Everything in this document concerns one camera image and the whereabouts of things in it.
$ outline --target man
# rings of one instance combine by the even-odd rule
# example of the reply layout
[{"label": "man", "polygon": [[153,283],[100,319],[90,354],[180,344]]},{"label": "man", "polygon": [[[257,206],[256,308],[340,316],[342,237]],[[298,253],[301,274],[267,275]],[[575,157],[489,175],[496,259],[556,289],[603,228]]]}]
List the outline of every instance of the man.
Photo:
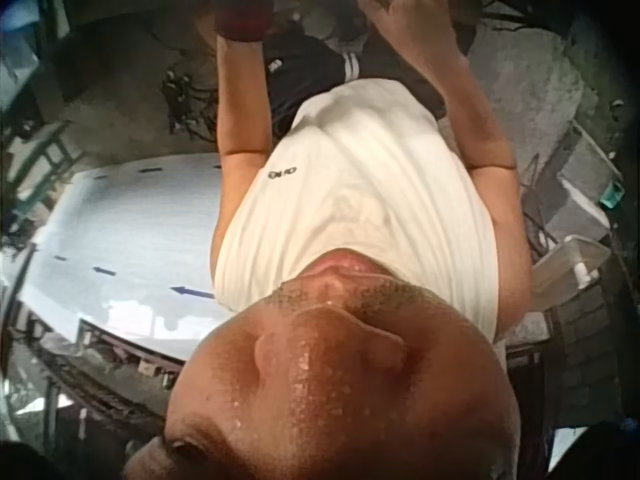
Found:
[{"label": "man", "polygon": [[445,1],[388,3],[361,8],[444,98],[460,158],[389,80],[310,99],[272,151],[261,45],[219,36],[211,265],[238,313],[185,365],[131,478],[515,478],[492,344],[529,303],[516,165]]}]

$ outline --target black marking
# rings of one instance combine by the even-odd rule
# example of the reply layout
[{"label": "black marking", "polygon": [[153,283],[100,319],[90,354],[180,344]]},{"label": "black marking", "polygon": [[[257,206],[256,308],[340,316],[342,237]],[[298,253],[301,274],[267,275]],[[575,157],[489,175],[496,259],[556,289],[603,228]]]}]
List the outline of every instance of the black marking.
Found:
[{"label": "black marking", "polygon": [[110,277],[116,276],[116,272],[112,272],[111,270],[105,270],[104,268],[100,268],[100,267],[93,267],[93,271],[96,273],[101,273],[102,275],[109,275]]},{"label": "black marking", "polygon": [[171,288],[171,290],[173,290],[176,293],[179,293],[180,295],[190,295],[192,297],[207,298],[209,300],[213,300],[214,298],[216,298],[213,295],[213,293],[201,292],[200,290],[191,290],[190,288],[187,288],[187,287],[173,287]]}]

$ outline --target cable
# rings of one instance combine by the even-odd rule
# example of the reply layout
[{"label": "cable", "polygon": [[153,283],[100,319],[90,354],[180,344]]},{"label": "cable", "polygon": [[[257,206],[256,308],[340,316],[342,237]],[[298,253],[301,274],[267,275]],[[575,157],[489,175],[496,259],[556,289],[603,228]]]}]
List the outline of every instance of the cable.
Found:
[{"label": "cable", "polygon": [[525,29],[538,29],[553,32],[551,28],[542,23],[541,21],[525,16],[525,15],[512,15],[509,13],[483,13],[482,18],[488,20],[498,20],[501,22],[509,22],[517,24],[516,27],[491,27],[494,32],[518,32]]},{"label": "cable", "polygon": [[146,21],[143,17],[137,17],[137,23],[140,29],[149,35],[153,40],[155,40],[161,47],[166,50],[174,51],[179,53],[183,57],[189,56],[204,56],[209,58],[216,58],[216,55],[213,51],[201,51],[197,49],[184,48],[184,47],[176,47],[174,45],[169,45],[165,42],[160,36],[155,32],[152,25],[147,25]]}]

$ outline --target man's eye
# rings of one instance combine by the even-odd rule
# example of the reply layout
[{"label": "man's eye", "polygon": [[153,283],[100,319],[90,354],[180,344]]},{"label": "man's eye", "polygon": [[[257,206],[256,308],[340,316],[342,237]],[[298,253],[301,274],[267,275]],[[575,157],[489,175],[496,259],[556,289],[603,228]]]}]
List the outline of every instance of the man's eye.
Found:
[{"label": "man's eye", "polygon": [[186,442],[184,440],[176,440],[168,442],[169,449],[181,457],[184,460],[190,462],[204,462],[207,460],[207,455],[202,449],[196,447],[194,444]]}]

